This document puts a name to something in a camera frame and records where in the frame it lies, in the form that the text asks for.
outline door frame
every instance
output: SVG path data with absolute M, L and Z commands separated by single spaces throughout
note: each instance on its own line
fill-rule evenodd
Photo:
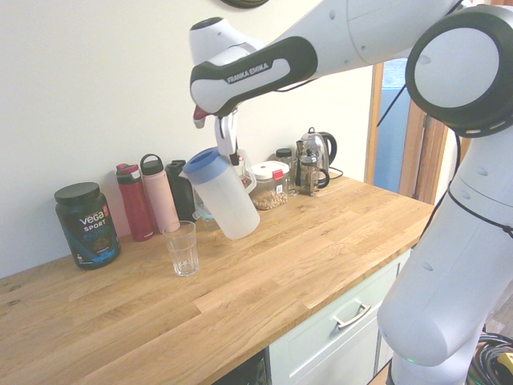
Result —
M 374 66 L 365 182 L 374 184 L 384 64 Z M 399 193 L 434 203 L 446 146 L 447 127 L 410 104 Z

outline vega sport container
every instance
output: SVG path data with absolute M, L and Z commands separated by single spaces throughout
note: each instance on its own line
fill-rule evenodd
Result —
M 72 184 L 54 194 L 55 212 L 78 267 L 98 269 L 121 251 L 107 199 L 94 182 Z

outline bottle cap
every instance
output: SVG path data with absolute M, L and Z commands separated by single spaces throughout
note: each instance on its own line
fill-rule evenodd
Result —
M 276 156 L 277 158 L 287 158 L 289 156 L 292 156 L 292 150 L 290 148 L 278 148 L 276 150 Z
M 80 205 L 99 196 L 99 186 L 95 182 L 83 182 L 63 187 L 54 194 L 61 205 Z
M 150 160 L 149 162 L 145 162 L 147 158 L 150 156 L 154 156 L 157 160 Z M 147 154 L 143 156 L 141 159 L 141 172 L 143 175 L 155 175 L 164 170 L 164 165 L 162 164 L 162 160 L 155 154 Z
M 185 160 L 173 160 L 170 164 L 166 166 L 166 172 L 173 176 L 177 176 L 184 169 L 185 163 Z

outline cabinet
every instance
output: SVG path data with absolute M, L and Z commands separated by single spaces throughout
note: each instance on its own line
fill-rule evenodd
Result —
M 269 346 L 273 385 L 366 385 L 391 357 L 376 316 L 408 250 Z

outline black lid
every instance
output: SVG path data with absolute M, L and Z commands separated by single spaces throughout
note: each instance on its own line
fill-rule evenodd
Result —
M 95 182 L 83 182 L 61 188 L 54 194 L 61 205 L 79 205 L 99 195 L 99 186 Z
M 182 172 L 186 163 L 185 160 L 173 160 L 166 166 L 166 172 L 168 174 L 178 175 Z
M 214 24 L 217 24 L 218 22 L 220 22 L 222 20 L 223 20 L 222 18 L 208 18 L 201 22 L 197 22 L 195 25 L 193 25 L 191 27 L 191 30 L 201 30 L 207 26 L 213 26 Z
M 154 156 L 157 160 L 150 160 L 149 162 L 144 162 L 146 158 Z M 162 164 L 162 160 L 155 154 L 147 154 L 143 156 L 141 159 L 141 172 L 143 175 L 155 175 L 164 170 L 164 165 Z
M 286 158 L 292 156 L 292 150 L 290 148 L 278 148 L 276 150 L 276 156 L 278 158 Z

